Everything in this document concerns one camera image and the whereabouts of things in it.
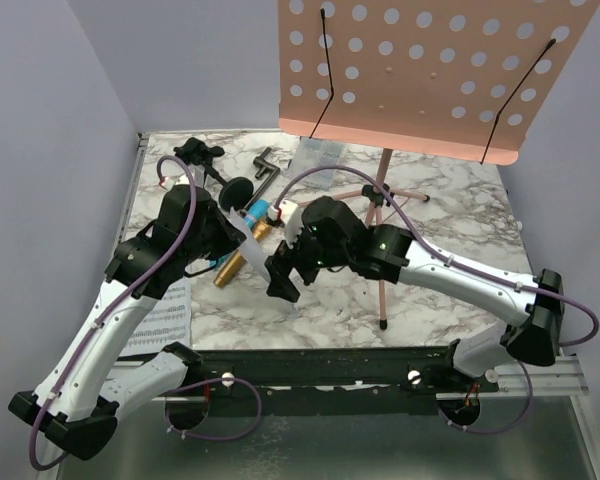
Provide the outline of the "clear plastic compartment box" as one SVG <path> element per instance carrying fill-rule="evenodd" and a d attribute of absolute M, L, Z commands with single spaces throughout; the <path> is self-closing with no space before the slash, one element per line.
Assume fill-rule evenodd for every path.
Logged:
<path fill-rule="evenodd" d="M 302 137 L 288 165 L 287 176 L 295 178 L 318 166 L 337 165 L 341 162 L 346 150 L 347 145 L 344 143 Z M 300 183 L 319 190 L 329 190 L 333 185 L 334 175 L 334 170 L 321 170 L 305 177 Z"/>

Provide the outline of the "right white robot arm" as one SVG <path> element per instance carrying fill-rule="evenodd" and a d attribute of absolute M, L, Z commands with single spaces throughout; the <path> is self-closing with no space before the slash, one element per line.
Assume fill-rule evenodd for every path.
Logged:
<path fill-rule="evenodd" d="M 464 375 L 480 377 L 514 360 L 554 365 L 563 315 L 553 296 L 561 285 L 557 274 L 546 271 L 534 278 L 457 258 L 405 228 L 366 225 L 344 202 L 328 196 L 305 207 L 282 202 L 268 210 L 267 219 L 283 226 L 285 235 L 265 261 L 269 296 L 295 303 L 299 292 L 291 273 L 310 285 L 320 271 L 344 267 L 368 280 L 431 289 L 497 317 L 498 324 L 452 344 L 451 364 Z"/>

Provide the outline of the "black round-base mic stand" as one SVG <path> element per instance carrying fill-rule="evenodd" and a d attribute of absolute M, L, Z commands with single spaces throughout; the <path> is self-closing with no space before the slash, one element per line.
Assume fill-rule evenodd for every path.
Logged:
<path fill-rule="evenodd" d="M 254 186 L 252 181 L 248 178 L 235 177 L 231 180 L 225 180 L 212 166 L 207 167 L 205 172 L 208 176 L 222 185 L 222 189 L 218 196 L 218 202 L 223 210 L 227 212 L 231 209 L 239 211 L 251 200 L 254 193 Z"/>

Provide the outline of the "gold toy microphone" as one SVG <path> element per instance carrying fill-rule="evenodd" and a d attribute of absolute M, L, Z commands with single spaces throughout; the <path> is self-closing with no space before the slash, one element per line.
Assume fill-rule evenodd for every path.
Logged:
<path fill-rule="evenodd" d="M 271 229 L 272 226 L 261 219 L 255 224 L 252 233 L 255 240 L 260 243 L 270 233 Z M 214 285 L 218 288 L 224 288 L 246 263 L 247 260 L 240 251 L 232 254 L 214 279 Z"/>

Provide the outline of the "black mic clip stand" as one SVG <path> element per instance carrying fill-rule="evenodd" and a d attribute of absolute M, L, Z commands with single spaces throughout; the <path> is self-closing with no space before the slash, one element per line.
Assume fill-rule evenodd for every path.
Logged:
<path fill-rule="evenodd" d="M 196 137 L 190 137 L 186 142 L 173 148 L 176 157 L 187 165 L 208 168 L 213 166 L 213 161 L 225 155 L 225 150 L 220 146 L 208 146 Z"/>

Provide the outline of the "dark metal drum key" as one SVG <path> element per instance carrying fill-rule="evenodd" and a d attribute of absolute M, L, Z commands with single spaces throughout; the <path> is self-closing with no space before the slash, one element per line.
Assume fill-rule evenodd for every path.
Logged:
<path fill-rule="evenodd" d="M 259 155 L 257 155 L 253 159 L 253 165 L 257 168 L 257 171 L 255 173 L 255 179 L 260 180 L 261 183 L 258 186 L 258 188 L 254 191 L 249 202 L 246 204 L 245 208 L 247 210 L 249 210 L 262 197 L 262 195 L 277 179 L 281 172 L 279 166 L 274 165 L 267 159 L 271 152 L 272 148 L 266 147 Z"/>

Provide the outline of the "pink perforated music stand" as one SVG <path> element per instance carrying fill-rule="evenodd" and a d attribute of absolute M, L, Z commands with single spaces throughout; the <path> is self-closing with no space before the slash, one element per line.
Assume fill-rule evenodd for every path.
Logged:
<path fill-rule="evenodd" d="M 596 1 L 281 1 L 280 128 L 515 163 Z"/>

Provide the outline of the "aluminium extrusion frame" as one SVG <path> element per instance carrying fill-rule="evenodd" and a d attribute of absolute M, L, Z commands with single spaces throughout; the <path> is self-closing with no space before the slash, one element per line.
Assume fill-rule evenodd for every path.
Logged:
<path fill-rule="evenodd" d="M 283 389 L 292 413 L 363 413 L 365 392 L 377 387 L 387 400 L 422 395 L 425 411 L 442 411 L 456 429 L 469 431 L 479 415 L 477 393 L 497 366 L 552 366 L 568 304 L 560 276 L 514 274 L 455 255 L 426 241 L 410 222 L 364 223 L 340 197 L 295 204 L 277 199 L 265 222 L 284 231 L 272 253 L 262 250 L 239 214 L 251 182 L 228 181 L 218 197 L 187 174 L 162 178 L 166 193 L 158 216 L 120 243 L 105 270 L 95 303 L 58 364 L 30 392 L 10 401 L 12 413 L 34 434 L 44 434 L 64 455 L 88 460 L 112 438 L 129 413 L 163 393 L 207 391 L 204 411 L 241 414 L 242 393 L 261 398 Z M 266 282 L 269 296 L 296 302 L 291 281 L 305 284 L 337 267 L 368 280 L 424 287 L 467 302 L 497 318 L 490 328 L 438 350 L 388 352 L 270 350 L 199 353 L 174 342 L 121 377 L 110 372 L 132 334 L 169 288 L 189 276 L 197 260 L 239 252 Z"/>

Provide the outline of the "sheet music page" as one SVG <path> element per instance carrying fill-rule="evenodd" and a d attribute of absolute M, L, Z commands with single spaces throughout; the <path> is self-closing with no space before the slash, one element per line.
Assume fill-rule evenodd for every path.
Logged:
<path fill-rule="evenodd" d="M 121 351 L 121 357 L 154 354 L 165 346 L 189 344 L 191 332 L 191 282 L 175 282 L 138 325 Z"/>
<path fill-rule="evenodd" d="M 267 213 L 262 218 L 267 222 Z M 280 228 L 272 226 L 272 230 L 281 230 L 281 237 L 274 248 L 266 250 L 261 243 L 258 243 L 252 233 L 252 230 L 247 227 L 247 238 L 245 242 L 238 248 L 238 251 L 242 253 L 244 258 L 247 260 L 247 264 L 265 281 L 266 290 L 269 285 L 270 276 L 265 267 L 265 261 L 269 256 L 277 255 L 284 257 L 285 254 L 295 253 L 298 248 L 297 243 L 293 248 L 289 248 L 284 239 L 284 232 Z"/>

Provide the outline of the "blue toy microphone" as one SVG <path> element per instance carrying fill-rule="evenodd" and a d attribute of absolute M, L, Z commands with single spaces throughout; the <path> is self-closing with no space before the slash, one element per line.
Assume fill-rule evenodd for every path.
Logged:
<path fill-rule="evenodd" d="M 249 210 L 243 215 L 246 225 L 254 230 L 256 223 L 267 213 L 269 203 L 266 200 L 259 199 Z M 209 262 L 211 269 L 216 269 L 222 266 L 230 257 L 232 253 L 224 255 L 219 260 L 213 260 Z"/>

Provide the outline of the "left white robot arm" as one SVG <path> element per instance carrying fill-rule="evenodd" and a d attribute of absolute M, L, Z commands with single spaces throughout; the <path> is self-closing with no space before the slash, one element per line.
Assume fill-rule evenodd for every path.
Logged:
<path fill-rule="evenodd" d="M 35 389 L 16 393 L 9 411 L 66 455 L 89 460 L 127 414 L 188 380 L 203 379 L 201 356 L 180 342 L 116 380 L 108 375 L 186 267 L 217 260 L 244 239 L 206 190 L 174 186 L 157 218 L 116 247 L 92 310 L 62 359 Z"/>

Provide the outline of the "black mounting base rail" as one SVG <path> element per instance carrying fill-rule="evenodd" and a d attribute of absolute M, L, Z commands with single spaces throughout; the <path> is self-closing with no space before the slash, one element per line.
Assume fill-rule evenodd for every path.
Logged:
<path fill-rule="evenodd" d="M 528 378 L 538 396 L 576 392 L 582 379 L 574 357 L 521 371 L 517 363 L 480 377 L 451 366 L 447 347 L 309 350 L 211 350 L 182 344 L 165 347 L 140 365 L 117 365 L 100 394 L 99 411 L 124 418 L 162 400 L 177 424 L 189 427 L 204 415 L 247 417 L 444 413 L 473 424 L 480 402 L 524 396 Z"/>

